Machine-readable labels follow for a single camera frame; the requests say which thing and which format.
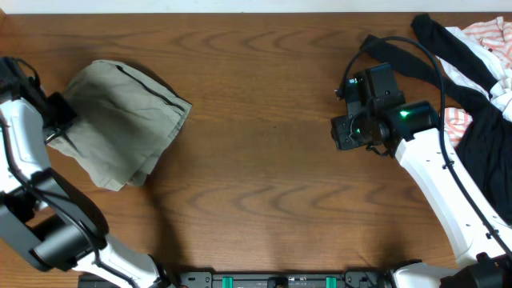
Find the khaki green shorts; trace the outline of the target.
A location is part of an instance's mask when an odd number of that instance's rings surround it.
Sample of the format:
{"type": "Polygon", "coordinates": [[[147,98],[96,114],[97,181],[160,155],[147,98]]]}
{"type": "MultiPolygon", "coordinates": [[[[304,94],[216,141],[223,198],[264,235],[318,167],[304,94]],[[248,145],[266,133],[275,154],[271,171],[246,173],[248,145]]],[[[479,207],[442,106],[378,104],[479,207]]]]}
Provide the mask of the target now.
{"type": "Polygon", "coordinates": [[[63,96],[77,117],[50,147],[76,160],[96,186],[112,191],[144,184],[192,108],[172,89],[112,60],[79,71],[63,96]]]}

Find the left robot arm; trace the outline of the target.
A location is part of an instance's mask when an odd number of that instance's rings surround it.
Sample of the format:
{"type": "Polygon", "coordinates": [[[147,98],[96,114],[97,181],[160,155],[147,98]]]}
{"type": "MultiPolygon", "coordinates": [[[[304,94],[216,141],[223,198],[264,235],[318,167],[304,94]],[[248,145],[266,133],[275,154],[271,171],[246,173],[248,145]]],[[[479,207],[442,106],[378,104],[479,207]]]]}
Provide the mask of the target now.
{"type": "Polygon", "coordinates": [[[47,96],[30,64],[1,59],[1,238],[40,271],[75,270],[80,287],[172,287],[149,254],[111,236],[100,209],[56,172],[46,144],[77,115],[47,96]]]}

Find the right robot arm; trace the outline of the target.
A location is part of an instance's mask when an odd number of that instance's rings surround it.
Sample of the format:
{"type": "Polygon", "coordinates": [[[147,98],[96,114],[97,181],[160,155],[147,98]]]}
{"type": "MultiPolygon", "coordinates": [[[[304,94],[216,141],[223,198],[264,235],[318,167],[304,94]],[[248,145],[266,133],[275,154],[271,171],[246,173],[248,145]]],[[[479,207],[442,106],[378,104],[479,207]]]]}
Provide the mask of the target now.
{"type": "Polygon", "coordinates": [[[385,146],[420,187],[442,224],[457,268],[405,264],[390,272],[392,287],[509,287],[511,228],[487,202],[428,102],[359,110],[331,120],[339,150],[385,146]]]}

